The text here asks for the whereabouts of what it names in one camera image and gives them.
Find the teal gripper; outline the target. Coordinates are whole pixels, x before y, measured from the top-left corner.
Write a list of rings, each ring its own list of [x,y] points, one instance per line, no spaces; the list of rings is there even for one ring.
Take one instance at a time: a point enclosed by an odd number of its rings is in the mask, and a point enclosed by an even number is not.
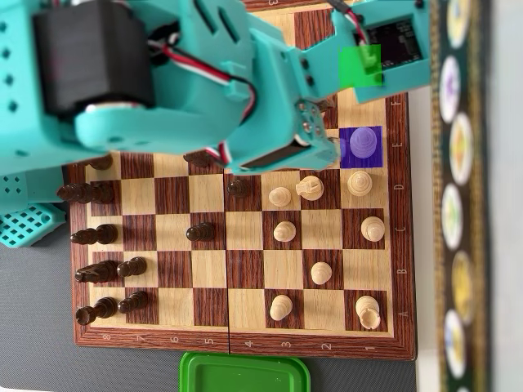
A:
[[[226,169],[233,174],[325,169],[346,154],[345,140],[327,135],[327,117],[337,118],[337,97],[255,113],[227,137]]]

